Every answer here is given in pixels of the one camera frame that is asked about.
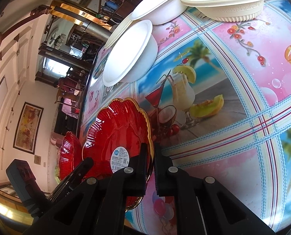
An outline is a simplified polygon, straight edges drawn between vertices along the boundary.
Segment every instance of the metal bolt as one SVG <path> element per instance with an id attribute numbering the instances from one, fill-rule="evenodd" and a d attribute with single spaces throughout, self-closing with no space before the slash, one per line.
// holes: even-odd
<path id="1" fill-rule="evenodd" d="M 207 182 L 207 183 L 214 183 L 215 182 L 215 178 L 213 178 L 213 177 L 206 177 L 205 178 L 205 182 Z"/>
<path id="2" fill-rule="evenodd" d="M 176 173 L 178 171 L 178 168 L 175 167 L 175 166 L 171 166 L 168 168 L 168 171 L 171 172 L 171 173 Z"/>
<path id="3" fill-rule="evenodd" d="M 134 169 L 131 168 L 131 167 L 126 167 L 126 168 L 124 169 L 124 172 L 125 172 L 125 173 L 132 173 L 133 171 L 134 171 Z"/>
<path id="4" fill-rule="evenodd" d="M 91 177 L 87 179 L 87 184 L 95 184 L 97 182 L 96 178 Z"/>

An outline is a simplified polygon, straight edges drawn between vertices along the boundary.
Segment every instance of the framed painting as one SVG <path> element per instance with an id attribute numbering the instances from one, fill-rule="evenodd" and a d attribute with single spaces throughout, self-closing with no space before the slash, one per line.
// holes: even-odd
<path id="1" fill-rule="evenodd" d="M 84 7 L 87 7 L 91 3 L 91 1 L 92 0 L 80 0 L 79 4 Z"/>
<path id="2" fill-rule="evenodd" d="M 37 133 L 43 108 L 25 102 L 16 127 L 13 147 L 35 154 Z"/>

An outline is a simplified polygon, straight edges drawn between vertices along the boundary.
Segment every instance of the red glass plate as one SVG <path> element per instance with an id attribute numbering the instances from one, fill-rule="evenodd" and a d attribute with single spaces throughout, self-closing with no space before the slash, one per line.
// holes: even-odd
<path id="1" fill-rule="evenodd" d="M 60 160 L 58 162 L 61 181 L 83 160 L 81 152 L 82 147 L 79 139 L 72 132 L 67 132 L 66 136 L 63 138 L 60 149 Z"/>
<path id="2" fill-rule="evenodd" d="M 103 179 L 113 174 L 111 156 L 117 147 L 124 147 L 129 158 L 139 155 L 141 143 L 148 144 L 149 179 L 153 168 L 154 147 L 148 115 L 132 98 L 114 99 L 99 111 L 91 125 L 83 147 L 83 159 L 91 157 L 94 165 L 86 177 Z M 141 197 L 128 197 L 126 209 L 135 208 Z"/>

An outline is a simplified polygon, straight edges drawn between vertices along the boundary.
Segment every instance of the cherry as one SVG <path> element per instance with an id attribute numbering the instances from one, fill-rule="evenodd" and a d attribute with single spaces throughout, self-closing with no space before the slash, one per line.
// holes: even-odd
<path id="1" fill-rule="evenodd" d="M 182 63 L 183 63 L 183 64 L 186 64 L 188 61 L 189 61 L 189 59 L 186 57 L 186 58 L 184 58 L 184 59 L 182 60 Z"/>
<path id="2" fill-rule="evenodd" d="M 265 61 L 265 58 L 264 58 L 263 56 L 258 56 L 258 60 L 259 60 L 260 62 L 264 62 L 264 61 Z"/>
<path id="3" fill-rule="evenodd" d="M 180 131 L 179 125 L 178 124 L 173 124 L 172 125 L 172 130 L 173 130 L 173 135 L 179 133 L 179 131 Z"/>
<path id="4" fill-rule="evenodd" d="M 166 132 L 166 136 L 170 137 L 172 135 L 174 135 L 173 129 L 168 129 L 167 132 Z"/>

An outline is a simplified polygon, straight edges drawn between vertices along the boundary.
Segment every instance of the melon slice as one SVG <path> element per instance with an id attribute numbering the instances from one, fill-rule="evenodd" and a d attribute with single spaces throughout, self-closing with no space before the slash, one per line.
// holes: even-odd
<path id="1" fill-rule="evenodd" d="M 173 73 L 184 73 L 187 76 L 188 82 L 194 84 L 197 78 L 196 71 L 194 68 L 188 66 L 188 65 L 179 65 L 173 68 Z"/>
<path id="2" fill-rule="evenodd" d="M 216 115 L 224 105 L 223 95 L 215 96 L 213 100 L 192 105 L 189 109 L 190 115 L 195 118 L 209 118 Z"/>

